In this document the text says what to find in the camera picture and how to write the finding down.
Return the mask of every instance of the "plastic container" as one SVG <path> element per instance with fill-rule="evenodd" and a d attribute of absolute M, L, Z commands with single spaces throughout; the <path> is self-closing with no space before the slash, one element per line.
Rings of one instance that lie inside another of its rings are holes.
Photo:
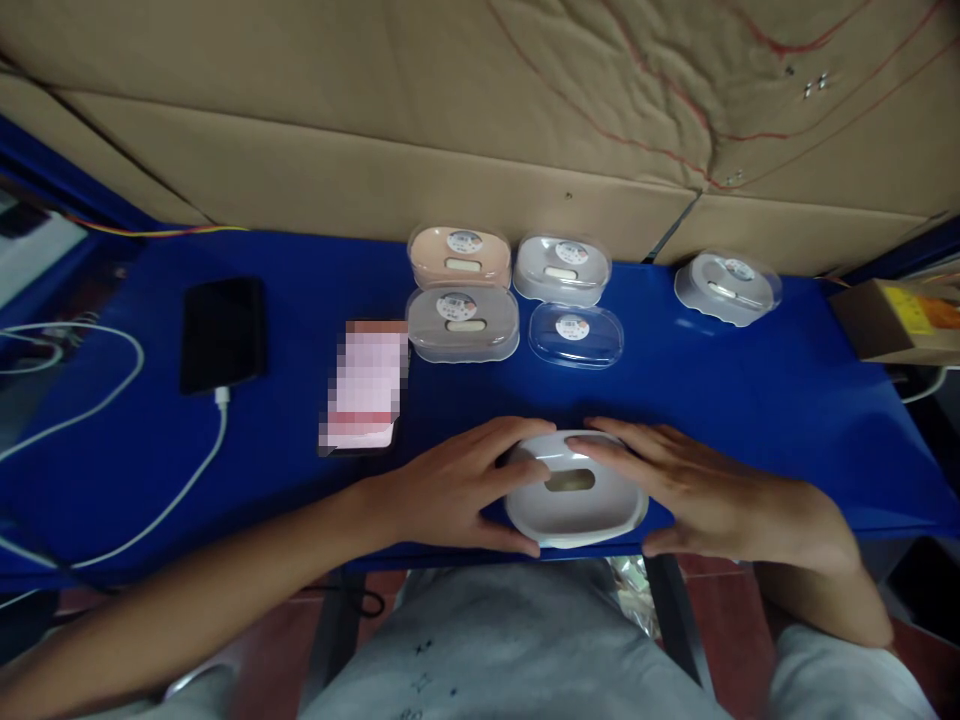
<path fill-rule="evenodd" d="M 517 488 L 504 505 L 514 526 L 541 547 L 575 548 L 630 532 L 647 514 L 649 498 L 635 483 L 567 447 L 569 437 L 592 436 L 623 446 L 596 430 L 562 430 L 524 440 L 507 463 L 536 459 L 550 480 Z"/>
<path fill-rule="evenodd" d="M 683 305 L 746 327 L 780 304 L 780 276 L 761 262 L 726 250 L 704 250 L 680 268 L 673 289 Z"/>
<path fill-rule="evenodd" d="M 528 338 L 541 360 L 586 370 L 605 370 L 623 355 L 623 327 L 603 308 L 545 303 L 530 316 Z"/>
<path fill-rule="evenodd" d="M 495 285 L 417 290 L 407 325 L 417 355 L 431 363 L 506 360 L 520 343 L 516 298 Z"/>
<path fill-rule="evenodd" d="M 610 282 L 606 250 L 587 240 L 528 235 L 520 243 L 513 285 L 523 297 L 591 307 Z"/>
<path fill-rule="evenodd" d="M 510 245 L 500 235 L 449 225 L 421 226 L 407 244 L 421 288 L 500 285 L 510 288 Z"/>

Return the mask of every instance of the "person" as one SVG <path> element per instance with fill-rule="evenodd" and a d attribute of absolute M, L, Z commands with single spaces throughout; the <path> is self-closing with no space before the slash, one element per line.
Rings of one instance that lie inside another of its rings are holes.
<path fill-rule="evenodd" d="M 629 450 L 588 436 L 571 438 L 571 449 L 635 481 L 674 515 L 672 527 L 646 537 L 646 556 L 752 561 L 765 597 L 795 621 L 779 638 L 771 716 L 935 717 L 909 671 L 884 649 L 893 640 L 889 618 L 826 495 L 671 427 L 609 418 L 586 425 Z M 129 703 L 162 691 L 315 578 L 394 543 L 538 557 L 537 543 L 480 511 L 549 479 L 538 461 L 501 468 L 495 461 L 515 443 L 555 430 L 545 420 L 491 420 L 404 467 L 173 564 L 5 668 L 0 718 L 117 707 L 110 717 L 226 717 L 232 676 L 220 670 L 165 703 Z M 602 561 L 411 576 L 400 607 L 303 717 L 727 717 L 623 616 L 609 589 Z"/>

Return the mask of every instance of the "blue tablecloth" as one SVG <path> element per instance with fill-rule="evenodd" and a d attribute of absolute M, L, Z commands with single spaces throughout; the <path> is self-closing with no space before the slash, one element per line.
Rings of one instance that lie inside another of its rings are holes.
<path fill-rule="evenodd" d="M 0 502 L 63 557 L 78 561 L 139 532 L 209 451 L 218 414 L 209 397 L 177 391 L 183 292 L 241 274 L 263 278 L 268 369 L 235 388 L 226 441 L 191 494 L 160 527 L 87 576 L 130 582 L 217 537 L 395 466 L 491 417 L 544 417 L 582 427 L 585 415 L 667 422 L 753 465 L 808 480 L 860 535 L 960 531 L 960 504 L 877 365 L 854 357 L 817 281 L 787 278 L 773 314 L 736 329 L 682 307 L 672 273 L 616 264 L 601 306 L 623 323 L 622 360 L 605 371 L 550 365 L 524 337 L 510 359 L 430 365 L 414 358 L 395 451 L 322 459 L 317 426 L 338 334 L 355 317 L 404 315 L 414 290 L 403 245 L 265 232 L 157 241 L 103 313 L 147 353 L 140 377 L 104 412 L 0 466 Z M 94 405 L 126 374 L 131 348 L 91 334 L 31 431 Z M 505 519 L 502 506 L 488 511 Z M 4 525 L 3 534 L 25 541 Z M 546 558 L 636 553 L 671 522 L 652 503 L 634 532 Z M 479 551 L 401 545 L 354 563 L 364 569 L 497 559 Z M 0 591 L 62 584 L 0 551 Z"/>

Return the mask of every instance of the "phone screen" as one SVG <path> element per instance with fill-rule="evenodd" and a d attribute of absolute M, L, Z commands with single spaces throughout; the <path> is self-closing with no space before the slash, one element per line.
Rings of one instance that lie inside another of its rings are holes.
<path fill-rule="evenodd" d="M 238 277 L 197 285 L 183 302 L 180 392 L 210 392 L 263 374 L 263 286 Z"/>
<path fill-rule="evenodd" d="M 320 455 L 374 453 L 392 446 L 409 361 L 405 321 L 347 323 L 320 418 Z"/>

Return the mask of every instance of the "person's left hand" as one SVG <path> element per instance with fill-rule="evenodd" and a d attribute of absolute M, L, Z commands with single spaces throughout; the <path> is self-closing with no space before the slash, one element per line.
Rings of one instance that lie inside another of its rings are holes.
<path fill-rule="evenodd" d="M 391 543 L 479 547 L 536 558 L 536 541 L 481 517 L 480 510 L 515 488 L 550 479 L 539 460 L 499 469 L 494 461 L 515 443 L 556 429 L 546 420 L 495 418 L 354 487 L 363 494 L 368 521 L 378 523 Z"/>

